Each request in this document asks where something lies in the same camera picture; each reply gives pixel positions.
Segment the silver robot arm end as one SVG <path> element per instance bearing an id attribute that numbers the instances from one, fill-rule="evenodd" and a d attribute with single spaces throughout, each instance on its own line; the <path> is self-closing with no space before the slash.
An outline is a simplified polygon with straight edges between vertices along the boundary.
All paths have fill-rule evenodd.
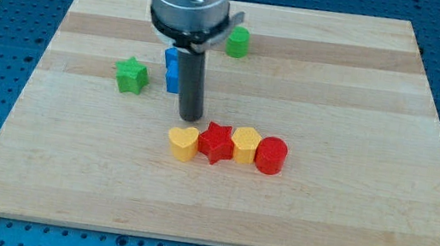
<path id="1" fill-rule="evenodd" d="M 151 0 L 152 23 L 180 48 L 204 44 L 229 26 L 229 0 Z"/>

